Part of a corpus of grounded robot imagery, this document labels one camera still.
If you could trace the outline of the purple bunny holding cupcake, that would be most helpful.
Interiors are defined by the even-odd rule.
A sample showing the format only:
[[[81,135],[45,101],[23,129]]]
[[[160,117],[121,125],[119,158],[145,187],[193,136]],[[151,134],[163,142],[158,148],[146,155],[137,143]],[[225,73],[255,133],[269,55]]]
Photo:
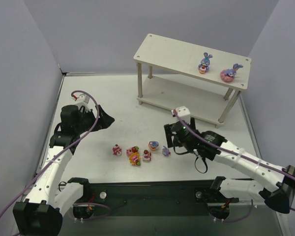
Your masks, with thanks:
[[[198,71],[200,74],[205,74],[209,71],[210,59],[213,58],[211,54],[204,52],[204,58],[201,60],[198,65]]]

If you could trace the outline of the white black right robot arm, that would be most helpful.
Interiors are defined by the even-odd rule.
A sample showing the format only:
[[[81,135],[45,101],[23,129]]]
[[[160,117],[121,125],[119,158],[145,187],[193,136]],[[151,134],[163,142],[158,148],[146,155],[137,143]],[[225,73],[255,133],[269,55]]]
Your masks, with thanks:
[[[186,153],[229,166],[249,179],[218,181],[217,191],[225,198],[263,201],[270,209],[288,214],[295,197],[295,167],[281,167],[247,153],[225,137],[213,132],[200,133],[194,119],[190,124],[176,122],[164,125],[169,148],[184,147]]]

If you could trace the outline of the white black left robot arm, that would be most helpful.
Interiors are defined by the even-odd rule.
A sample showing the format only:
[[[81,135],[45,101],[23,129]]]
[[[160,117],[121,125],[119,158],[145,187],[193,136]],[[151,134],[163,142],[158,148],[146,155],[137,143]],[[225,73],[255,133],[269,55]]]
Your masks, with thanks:
[[[89,180],[73,177],[61,192],[60,179],[73,157],[82,134],[107,129],[115,121],[102,107],[97,114],[85,102],[62,107],[60,123],[50,138],[42,174],[31,185],[24,201],[16,202],[13,215],[23,236],[57,236],[63,216],[74,203],[92,198]]]

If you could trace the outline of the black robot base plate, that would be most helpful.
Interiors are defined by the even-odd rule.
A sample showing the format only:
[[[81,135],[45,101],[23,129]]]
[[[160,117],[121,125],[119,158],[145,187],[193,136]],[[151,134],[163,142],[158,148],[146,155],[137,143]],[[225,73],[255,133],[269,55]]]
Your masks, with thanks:
[[[78,220],[105,216],[207,216],[209,205],[227,216],[230,203],[214,180],[88,183],[69,212]]]

